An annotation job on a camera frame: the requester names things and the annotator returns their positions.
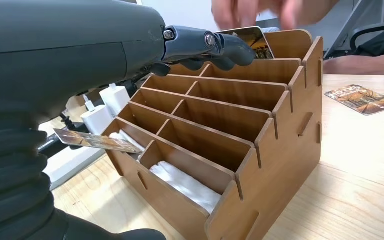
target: robotic arm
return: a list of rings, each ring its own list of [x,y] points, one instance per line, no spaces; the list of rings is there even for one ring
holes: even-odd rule
[[[0,0],[0,239],[164,239],[111,234],[54,208],[39,124],[85,90],[170,65],[246,66],[253,50],[232,35],[165,26],[154,9],[118,0]]]

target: table surface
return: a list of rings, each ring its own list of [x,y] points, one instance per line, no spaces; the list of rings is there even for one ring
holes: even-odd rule
[[[350,84],[384,94],[384,76],[325,75],[323,92]],[[364,116],[323,96],[320,164],[264,240],[384,239],[384,112]],[[120,177],[109,158],[53,191],[55,206],[112,233],[139,228],[184,238]]]

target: card on table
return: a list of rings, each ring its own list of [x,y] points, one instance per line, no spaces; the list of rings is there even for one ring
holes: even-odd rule
[[[255,52],[256,59],[274,59],[272,49],[267,43],[266,36],[259,26],[220,31],[220,34],[237,36],[245,41]]]
[[[90,147],[97,149],[115,150],[124,153],[141,154],[142,151],[130,142],[113,139],[107,136],[98,136],[78,131],[54,129],[55,134],[63,144]]]
[[[384,95],[360,85],[348,85],[325,95],[366,116],[384,111]]]

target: chair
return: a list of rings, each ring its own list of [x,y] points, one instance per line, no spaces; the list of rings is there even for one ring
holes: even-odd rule
[[[356,40],[358,37],[375,32],[384,31],[384,23],[377,23],[372,25],[367,25],[364,27],[359,27],[355,29],[352,33],[352,37],[349,41],[351,47],[352,55],[364,55],[376,57],[384,54],[384,32],[374,37],[373,39],[367,41],[366,43],[356,46]]]

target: white cloth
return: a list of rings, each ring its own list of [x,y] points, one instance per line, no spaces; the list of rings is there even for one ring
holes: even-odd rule
[[[135,147],[140,149],[142,152],[145,151],[145,148],[141,146],[137,141],[135,141],[133,138],[131,138],[127,133],[125,133],[123,130],[120,130],[120,133],[113,132],[109,135],[109,138],[111,139],[119,139],[119,140],[124,140],[126,142],[129,142],[133,144]],[[136,159],[136,161],[140,162],[142,154],[134,154],[134,153],[129,153],[129,155]]]
[[[213,212],[222,197],[168,162],[160,161],[157,165],[152,166],[150,171],[203,207],[209,214]]]

